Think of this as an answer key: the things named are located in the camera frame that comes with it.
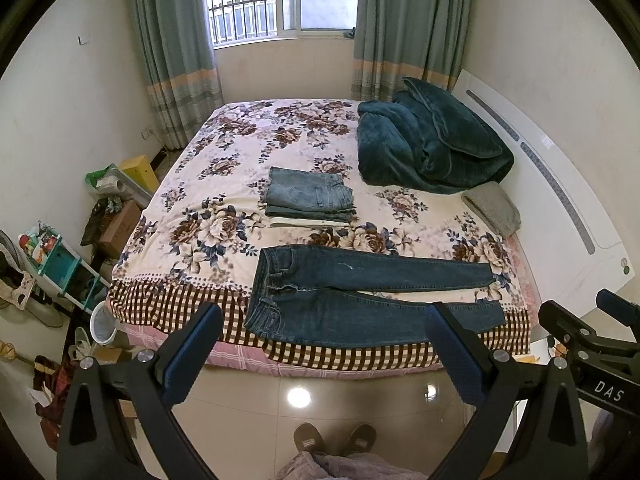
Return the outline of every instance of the blue gripper pad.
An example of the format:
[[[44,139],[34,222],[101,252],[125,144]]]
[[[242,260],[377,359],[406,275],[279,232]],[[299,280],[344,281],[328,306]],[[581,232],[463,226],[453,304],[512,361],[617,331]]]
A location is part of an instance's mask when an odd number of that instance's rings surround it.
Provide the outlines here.
[[[625,326],[640,324],[640,308],[603,288],[596,296],[597,307]]]
[[[424,331],[463,402],[484,402],[483,375],[476,360],[434,305],[424,309]]]
[[[209,307],[164,370],[162,402],[167,407],[184,402],[211,349],[222,333],[222,310]]]

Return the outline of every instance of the gray headboard stripe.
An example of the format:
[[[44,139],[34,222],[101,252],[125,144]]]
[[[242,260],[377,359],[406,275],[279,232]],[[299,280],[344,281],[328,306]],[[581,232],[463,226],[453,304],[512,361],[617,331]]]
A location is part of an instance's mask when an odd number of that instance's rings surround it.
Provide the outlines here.
[[[518,135],[516,130],[514,130],[507,121],[500,117],[498,112],[491,108],[487,103],[482,101],[482,99],[474,94],[471,90],[467,89],[466,94],[471,97],[476,103],[478,103],[482,108],[484,108],[484,111],[491,115],[491,117],[494,118],[495,121],[503,127],[504,131],[509,134],[511,139],[515,140],[516,142],[520,140],[520,136]]]
[[[569,197],[566,195],[564,190],[562,190],[562,187],[560,187],[560,184],[558,184],[558,181],[547,169],[544,162],[540,160],[540,158],[533,152],[533,150],[529,146],[527,146],[524,142],[520,143],[520,147],[522,148],[522,151],[525,152],[525,154],[530,158],[530,160],[533,162],[535,167],[538,168],[538,171],[542,173],[542,176],[545,177],[545,180],[549,183],[549,185],[551,186],[551,189],[554,190],[554,193],[560,199],[562,206],[564,206],[564,209],[566,209],[566,212],[568,213],[569,218],[574,223],[575,229],[578,231],[578,234],[580,235],[580,238],[582,239],[582,243],[584,244],[584,247],[587,249],[587,252],[589,254],[593,254],[596,251],[596,247],[593,243],[593,240],[591,240],[591,237],[589,236],[587,228],[584,226],[584,223],[582,222],[580,215],[578,215],[578,212],[575,210],[574,205],[569,200]]]

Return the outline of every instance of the blue jeans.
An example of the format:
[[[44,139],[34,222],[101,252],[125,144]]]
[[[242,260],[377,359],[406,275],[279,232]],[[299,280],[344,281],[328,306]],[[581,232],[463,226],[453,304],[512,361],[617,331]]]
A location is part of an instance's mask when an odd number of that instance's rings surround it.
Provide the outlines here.
[[[341,175],[271,168],[269,176],[267,216],[349,221],[353,192]]]
[[[315,245],[268,247],[260,251],[244,326],[263,338],[329,348],[418,343],[428,340],[423,317],[428,303],[358,290],[456,290],[493,280],[489,264]],[[497,301],[446,305],[476,333],[505,323]]]

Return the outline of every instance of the dark teal blanket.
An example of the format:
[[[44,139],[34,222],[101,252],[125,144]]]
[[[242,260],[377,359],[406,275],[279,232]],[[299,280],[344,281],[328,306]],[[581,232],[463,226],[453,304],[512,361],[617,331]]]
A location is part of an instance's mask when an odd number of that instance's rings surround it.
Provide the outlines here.
[[[413,77],[392,103],[358,106],[358,168],[367,184],[450,194],[500,182],[513,153],[447,91]]]

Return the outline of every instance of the brown slipper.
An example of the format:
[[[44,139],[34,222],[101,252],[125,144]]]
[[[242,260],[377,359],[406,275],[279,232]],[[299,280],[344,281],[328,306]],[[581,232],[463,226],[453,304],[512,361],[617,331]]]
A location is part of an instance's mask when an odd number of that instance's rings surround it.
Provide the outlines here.
[[[376,442],[376,428],[370,424],[361,424],[349,437],[344,450],[340,456],[347,456],[351,453],[368,453]]]
[[[313,424],[305,422],[300,424],[293,432],[293,442],[298,451],[309,453],[326,453],[326,447],[322,435]]]

